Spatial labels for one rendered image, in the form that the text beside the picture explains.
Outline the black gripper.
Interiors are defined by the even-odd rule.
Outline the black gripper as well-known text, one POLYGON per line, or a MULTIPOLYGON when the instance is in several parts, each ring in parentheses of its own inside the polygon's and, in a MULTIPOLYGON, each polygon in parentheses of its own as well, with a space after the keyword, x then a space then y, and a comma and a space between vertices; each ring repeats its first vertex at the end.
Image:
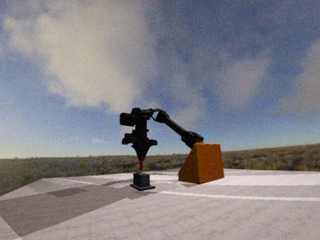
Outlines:
POLYGON ((132 143, 133 146, 131 147, 135 150, 138 156, 138 160, 141 161, 141 158, 142 160, 144 160, 144 158, 146 157, 149 148, 151 146, 157 145, 157 141, 149 140, 149 138, 147 137, 147 132, 149 132, 149 129, 147 129, 147 127, 135 127, 135 130, 133 130, 133 132, 135 132, 135 137, 123 138, 122 145, 132 143))

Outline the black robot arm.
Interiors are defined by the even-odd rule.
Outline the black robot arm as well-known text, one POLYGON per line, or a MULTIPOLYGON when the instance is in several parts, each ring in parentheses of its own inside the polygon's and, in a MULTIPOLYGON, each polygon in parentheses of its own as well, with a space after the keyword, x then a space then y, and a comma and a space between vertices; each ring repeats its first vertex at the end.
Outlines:
POLYGON ((171 129, 173 129, 177 134, 182 137, 182 141, 191 149, 193 149, 194 144, 204 144, 204 140, 198 133, 192 131, 186 131, 184 128, 176 124, 173 120, 170 119, 169 115, 162 109, 143 109, 139 107, 133 108, 131 113, 121 113, 120 115, 120 125, 122 126, 144 126, 147 127, 147 120, 153 118, 156 122, 166 124, 171 129), (152 117, 154 112, 159 112, 154 119, 152 117))

